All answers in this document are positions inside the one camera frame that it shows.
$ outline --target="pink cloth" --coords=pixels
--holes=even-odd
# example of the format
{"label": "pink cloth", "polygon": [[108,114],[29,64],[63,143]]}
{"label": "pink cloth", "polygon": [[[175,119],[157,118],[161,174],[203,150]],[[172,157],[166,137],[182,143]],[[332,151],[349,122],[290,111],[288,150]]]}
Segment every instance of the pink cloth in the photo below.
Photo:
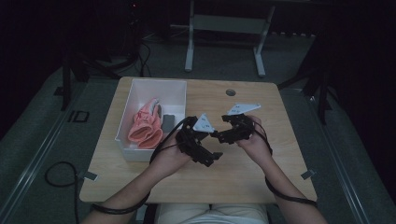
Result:
{"label": "pink cloth", "polygon": [[128,139],[136,142],[139,148],[155,148],[160,143],[163,137],[160,110],[158,99],[153,98],[134,115]]}

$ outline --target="table top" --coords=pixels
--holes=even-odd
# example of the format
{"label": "table top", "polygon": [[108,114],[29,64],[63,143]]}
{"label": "table top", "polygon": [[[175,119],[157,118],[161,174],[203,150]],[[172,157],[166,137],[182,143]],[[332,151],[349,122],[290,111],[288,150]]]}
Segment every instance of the table top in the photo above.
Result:
{"label": "table top", "polygon": [[[115,92],[103,130],[92,156],[89,171],[96,181],[85,180],[79,194],[83,202],[103,202],[138,176],[148,162],[126,161],[115,137],[132,85],[132,77],[123,77]],[[262,120],[273,157],[291,182],[309,199],[315,200],[312,181],[303,180],[306,172],[290,120],[277,86],[265,82],[239,82],[186,79],[186,116],[206,113],[218,131],[231,128],[221,116],[235,103],[261,104],[260,109],[246,113]],[[228,96],[232,89],[235,96]],[[275,197],[266,187],[261,168],[236,144],[220,144],[207,137],[203,147],[223,156],[210,167],[189,162],[177,173],[165,178],[152,189],[148,203],[274,203]]]}

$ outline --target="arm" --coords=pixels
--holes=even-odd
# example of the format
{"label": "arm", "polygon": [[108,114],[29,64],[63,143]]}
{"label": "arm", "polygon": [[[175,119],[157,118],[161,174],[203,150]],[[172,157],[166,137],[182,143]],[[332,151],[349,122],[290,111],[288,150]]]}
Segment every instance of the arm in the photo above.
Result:
{"label": "arm", "polygon": [[[266,137],[264,130],[257,124],[262,122],[251,117],[255,122],[255,129]],[[305,196],[290,182],[280,167],[276,164],[270,149],[259,135],[254,133],[248,140],[237,142],[238,146],[243,148],[249,157],[255,161],[264,171],[268,181],[284,195],[296,198],[304,198]],[[309,204],[295,203],[286,201],[277,196],[276,202],[288,223],[327,223],[319,210]]]}
{"label": "arm", "polygon": [[[171,137],[163,148],[172,146],[175,143],[175,138]],[[142,174],[101,205],[108,208],[124,209],[138,204],[157,183],[175,173],[190,160],[191,157],[181,153],[177,146],[163,150]],[[133,214],[109,215],[93,210],[82,223],[128,223]]]}

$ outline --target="person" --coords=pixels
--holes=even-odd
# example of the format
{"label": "person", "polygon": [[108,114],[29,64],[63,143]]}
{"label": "person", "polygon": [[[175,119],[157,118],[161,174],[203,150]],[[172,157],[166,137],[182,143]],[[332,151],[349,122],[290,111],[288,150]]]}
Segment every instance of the person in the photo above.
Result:
{"label": "person", "polygon": [[[280,167],[272,158],[269,146],[260,137],[266,137],[260,119],[250,116],[255,123],[254,133],[248,140],[237,141],[236,144],[244,149],[248,156],[256,162],[262,169],[267,180],[272,186],[284,195],[295,198],[305,199],[305,196],[290,182]],[[101,205],[113,209],[123,209],[138,204],[151,189],[169,175],[174,174],[178,169],[191,161],[191,157],[182,153],[176,146],[174,136],[164,143],[163,148],[152,163],[138,177],[133,179],[124,188],[108,198]],[[285,200],[276,196],[276,203],[288,223],[327,223],[326,219],[319,210],[306,203],[297,203]],[[262,206],[252,204],[219,204],[212,207],[203,207],[203,211],[189,216],[180,210],[177,204],[164,204],[165,209],[160,209],[156,221],[162,223],[268,223],[266,215],[263,213]],[[194,207],[190,209],[183,204],[184,212],[197,211]],[[128,223],[133,213],[125,215],[109,215],[92,210],[82,223]]]}

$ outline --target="person's left arm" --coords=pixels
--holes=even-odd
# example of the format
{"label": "person's left arm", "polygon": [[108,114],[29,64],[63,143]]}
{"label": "person's left arm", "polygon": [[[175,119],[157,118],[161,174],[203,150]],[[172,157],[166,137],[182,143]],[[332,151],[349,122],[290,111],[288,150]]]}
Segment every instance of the person's left arm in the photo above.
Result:
{"label": "person's left arm", "polygon": [[[174,137],[168,139],[163,147],[176,143]],[[101,205],[113,209],[125,209],[142,201],[151,189],[161,180],[175,173],[180,167],[191,160],[191,157],[181,153],[177,146],[161,151],[151,165],[137,178],[128,183],[116,194]],[[134,213],[126,215],[109,215],[93,210],[82,223],[128,223]]]}

